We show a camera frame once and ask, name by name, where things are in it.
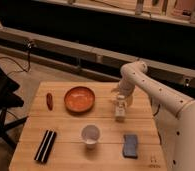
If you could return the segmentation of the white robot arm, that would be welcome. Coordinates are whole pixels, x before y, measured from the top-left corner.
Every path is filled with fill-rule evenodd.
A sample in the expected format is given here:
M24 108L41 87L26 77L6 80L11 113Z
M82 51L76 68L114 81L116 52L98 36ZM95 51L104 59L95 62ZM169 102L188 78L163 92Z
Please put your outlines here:
M144 61L124 64L117 91L128 97L139 87L179 120L172 171L195 171L195 99L150 78L147 70Z

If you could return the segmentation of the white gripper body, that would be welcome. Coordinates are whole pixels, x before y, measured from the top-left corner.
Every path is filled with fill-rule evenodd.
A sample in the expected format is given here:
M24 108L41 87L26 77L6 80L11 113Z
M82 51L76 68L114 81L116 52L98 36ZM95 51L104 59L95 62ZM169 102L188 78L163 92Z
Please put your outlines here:
M129 95L129 96L124 96L122 95L117 88L113 88L111 90L112 93L115 93L116 96L115 98L112 100L112 103L114 105L118 105L120 102L123 103L124 107L127 108L129 106L132 105L133 103L133 96L132 95Z

